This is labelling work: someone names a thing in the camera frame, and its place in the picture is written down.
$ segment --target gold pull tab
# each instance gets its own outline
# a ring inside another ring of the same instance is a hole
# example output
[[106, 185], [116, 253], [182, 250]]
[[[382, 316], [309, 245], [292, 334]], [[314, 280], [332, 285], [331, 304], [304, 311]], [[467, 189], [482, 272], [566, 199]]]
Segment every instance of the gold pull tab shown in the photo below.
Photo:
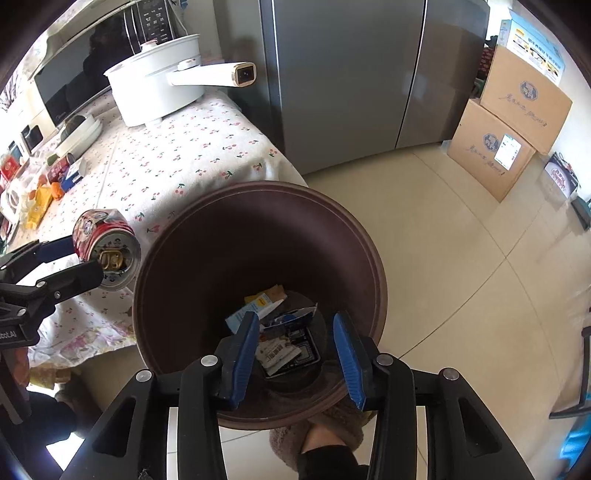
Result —
[[121, 270], [123, 266], [123, 253], [120, 250], [106, 249], [100, 253], [99, 262], [103, 270]]

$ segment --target cherry print tablecloth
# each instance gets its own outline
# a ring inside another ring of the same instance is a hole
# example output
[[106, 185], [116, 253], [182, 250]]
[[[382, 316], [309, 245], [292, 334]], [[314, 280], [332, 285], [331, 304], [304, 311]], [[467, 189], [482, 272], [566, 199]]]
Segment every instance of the cherry print tablecloth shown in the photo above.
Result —
[[[87, 175], [53, 202], [36, 231], [20, 229], [11, 249], [33, 239], [70, 235], [76, 219], [91, 208], [115, 208], [136, 233], [144, 257], [156, 237], [200, 195], [239, 181], [304, 180], [221, 91], [164, 118], [157, 127], [127, 128], [110, 93], [91, 103], [103, 131], [86, 151]], [[44, 146], [49, 153], [57, 139]], [[78, 263], [75, 255], [42, 265], [23, 279], [38, 278]], [[30, 349], [33, 367], [61, 369], [135, 343], [133, 292], [89, 291], [57, 306]]]

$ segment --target silver screw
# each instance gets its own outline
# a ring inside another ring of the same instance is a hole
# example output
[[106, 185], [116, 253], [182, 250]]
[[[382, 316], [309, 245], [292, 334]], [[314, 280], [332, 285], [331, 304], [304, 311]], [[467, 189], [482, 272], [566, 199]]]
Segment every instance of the silver screw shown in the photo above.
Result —
[[460, 372], [458, 372], [455, 368], [444, 368], [441, 373], [443, 373], [443, 376], [448, 380], [457, 380], [460, 378]]
[[142, 370], [135, 376], [138, 382], [147, 382], [150, 378], [152, 378], [152, 372], [150, 370]]
[[201, 359], [201, 364], [204, 367], [213, 367], [217, 363], [217, 357], [215, 355], [206, 355]]
[[387, 353], [381, 353], [375, 358], [375, 361], [377, 361], [377, 363], [380, 365], [389, 367], [394, 363], [394, 358], [392, 358], [392, 356], [388, 355]]

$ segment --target black pants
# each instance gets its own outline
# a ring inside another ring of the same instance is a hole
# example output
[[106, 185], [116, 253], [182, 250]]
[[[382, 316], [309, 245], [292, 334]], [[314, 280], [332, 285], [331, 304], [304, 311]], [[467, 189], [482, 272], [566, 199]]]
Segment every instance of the black pants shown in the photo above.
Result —
[[[30, 392], [31, 416], [14, 425], [0, 408], [0, 432], [33, 480], [59, 480], [63, 471], [46, 446], [66, 440], [76, 429], [76, 415], [65, 403]], [[0, 479], [12, 480], [0, 460]]]
[[359, 465], [349, 447], [330, 445], [302, 453], [297, 460], [299, 480], [365, 480], [368, 465]]

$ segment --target brown trash can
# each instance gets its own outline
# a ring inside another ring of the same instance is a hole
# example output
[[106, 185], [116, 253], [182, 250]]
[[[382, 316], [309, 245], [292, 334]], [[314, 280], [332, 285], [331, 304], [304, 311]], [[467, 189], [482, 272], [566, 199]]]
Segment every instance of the brown trash can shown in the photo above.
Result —
[[317, 342], [322, 360], [307, 375], [279, 377], [280, 384], [266, 380], [255, 361], [244, 401], [236, 411], [218, 414], [221, 426], [289, 425], [346, 394], [332, 319], [346, 309], [358, 331], [378, 343], [387, 310], [378, 251], [361, 224], [325, 195], [256, 181], [201, 197], [160, 235], [143, 262], [134, 327], [139, 351], [156, 373], [182, 370], [213, 353], [231, 335], [226, 317], [244, 305], [245, 296], [274, 284], [318, 303], [326, 323], [325, 338]]

